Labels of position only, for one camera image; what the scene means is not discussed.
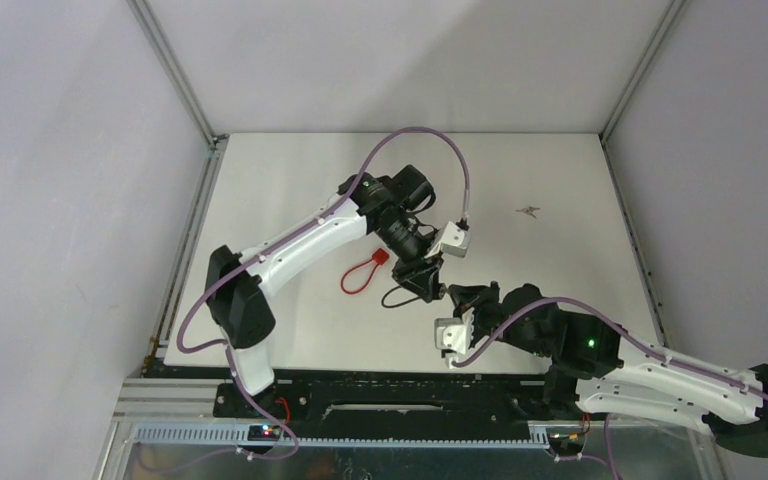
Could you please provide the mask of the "black cable lock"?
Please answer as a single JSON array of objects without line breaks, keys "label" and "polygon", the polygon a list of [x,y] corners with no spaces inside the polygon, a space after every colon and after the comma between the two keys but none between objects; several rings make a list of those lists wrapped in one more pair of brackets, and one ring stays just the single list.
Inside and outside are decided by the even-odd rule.
[{"label": "black cable lock", "polygon": [[[393,301],[392,300],[392,297],[394,295],[401,294],[401,293],[407,293],[408,297],[405,297],[404,299],[397,300],[397,301]],[[418,302],[421,299],[422,299],[421,296],[419,296],[419,295],[417,295],[417,294],[415,294],[415,293],[413,293],[413,292],[411,292],[409,290],[406,290],[405,288],[403,288],[401,286],[395,286],[395,287],[390,288],[389,290],[387,290],[382,295],[382,297],[380,298],[379,304],[384,309],[392,310],[392,309],[401,308],[401,307],[410,305],[412,303]]]}]

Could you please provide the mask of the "red cable lock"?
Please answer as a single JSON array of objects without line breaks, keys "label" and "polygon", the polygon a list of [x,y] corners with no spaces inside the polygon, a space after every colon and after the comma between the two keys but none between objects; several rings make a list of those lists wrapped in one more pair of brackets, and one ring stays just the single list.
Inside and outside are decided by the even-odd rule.
[{"label": "red cable lock", "polygon": [[390,260],[390,254],[383,248],[376,249],[370,256],[360,263],[350,267],[341,277],[340,290],[346,295],[358,295],[363,293],[378,270]]}]

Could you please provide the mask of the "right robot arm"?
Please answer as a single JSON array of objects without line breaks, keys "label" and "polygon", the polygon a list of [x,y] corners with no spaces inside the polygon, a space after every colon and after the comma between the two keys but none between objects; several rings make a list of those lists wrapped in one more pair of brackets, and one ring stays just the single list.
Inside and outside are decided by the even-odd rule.
[{"label": "right robot arm", "polygon": [[506,344],[549,360],[538,404],[553,417],[655,420],[711,436],[733,453],[768,458],[768,364],[705,362],[648,342],[580,301],[545,297],[532,284],[505,296],[497,284],[453,285],[449,296],[452,316],[434,323],[449,368]]}]

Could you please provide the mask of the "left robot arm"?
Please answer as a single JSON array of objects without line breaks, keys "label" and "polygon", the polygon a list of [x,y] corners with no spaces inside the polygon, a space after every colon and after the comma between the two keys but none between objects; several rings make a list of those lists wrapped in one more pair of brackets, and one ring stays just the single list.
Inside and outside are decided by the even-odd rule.
[{"label": "left robot arm", "polygon": [[442,285],[435,231],[421,232],[417,214],[434,204],[427,178],[408,165],[395,176],[349,177],[310,220],[260,248],[214,250],[208,263],[206,305],[232,350],[231,369],[241,380],[238,404],[264,416],[276,403],[275,376],[266,338],[276,326],[270,306],[296,275],[333,250],[375,234],[397,259],[397,285],[424,302],[437,300]]}]

